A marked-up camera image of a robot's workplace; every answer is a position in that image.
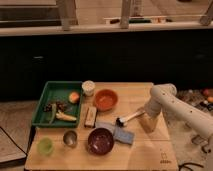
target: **cabinet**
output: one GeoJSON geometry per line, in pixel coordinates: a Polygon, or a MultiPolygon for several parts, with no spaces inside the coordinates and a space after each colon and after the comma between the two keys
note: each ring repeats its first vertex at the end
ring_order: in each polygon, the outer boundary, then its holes
{"type": "Polygon", "coordinates": [[[0,38],[0,100],[38,99],[48,80],[212,87],[213,30],[0,38]]]}

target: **green tray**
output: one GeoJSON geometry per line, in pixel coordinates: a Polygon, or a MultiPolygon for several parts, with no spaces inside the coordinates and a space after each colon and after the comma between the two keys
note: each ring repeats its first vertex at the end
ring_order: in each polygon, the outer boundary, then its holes
{"type": "Polygon", "coordinates": [[[45,84],[38,106],[32,118],[32,125],[37,127],[70,127],[76,128],[80,119],[81,103],[82,103],[82,82],[80,81],[48,81],[45,84]],[[68,101],[69,94],[72,91],[77,91],[80,94],[80,100],[77,104],[71,104],[68,101]],[[63,101],[68,104],[69,112],[77,118],[76,121],[62,121],[54,119],[49,123],[48,118],[51,117],[51,112],[44,112],[44,107],[53,101],[63,101]]]}

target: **orange bowl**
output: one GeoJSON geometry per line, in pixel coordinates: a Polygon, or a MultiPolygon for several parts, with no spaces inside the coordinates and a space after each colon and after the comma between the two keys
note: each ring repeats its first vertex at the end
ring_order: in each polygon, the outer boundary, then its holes
{"type": "Polygon", "coordinates": [[[103,89],[95,94],[94,105],[99,111],[107,111],[115,107],[118,102],[118,95],[110,90],[103,89]]]}

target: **dark red bowl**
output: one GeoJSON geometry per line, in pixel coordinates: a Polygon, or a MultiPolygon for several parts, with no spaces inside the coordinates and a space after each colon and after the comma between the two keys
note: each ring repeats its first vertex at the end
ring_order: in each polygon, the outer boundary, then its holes
{"type": "Polygon", "coordinates": [[[115,107],[118,95],[110,89],[103,89],[95,94],[94,105],[99,111],[107,111],[115,107]]]}
{"type": "Polygon", "coordinates": [[[97,155],[109,153],[114,146],[112,133],[106,128],[96,128],[88,137],[88,150],[97,155]]]}

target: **small cup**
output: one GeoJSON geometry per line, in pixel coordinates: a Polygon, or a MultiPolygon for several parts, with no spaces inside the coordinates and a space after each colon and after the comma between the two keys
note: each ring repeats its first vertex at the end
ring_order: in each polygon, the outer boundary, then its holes
{"type": "Polygon", "coordinates": [[[53,149],[53,142],[49,138],[43,138],[37,144],[37,151],[43,156],[49,156],[53,152],[53,149]]]}
{"type": "Polygon", "coordinates": [[[77,133],[75,131],[67,131],[63,136],[64,144],[69,147],[76,147],[77,145],[77,133]]]}
{"type": "Polygon", "coordinates": [[[92,96],[94,94],[94,90],[95,90],[95,83],[90,80],[85,81],[82,84],[82,89],[86,96],[92,96]]]}

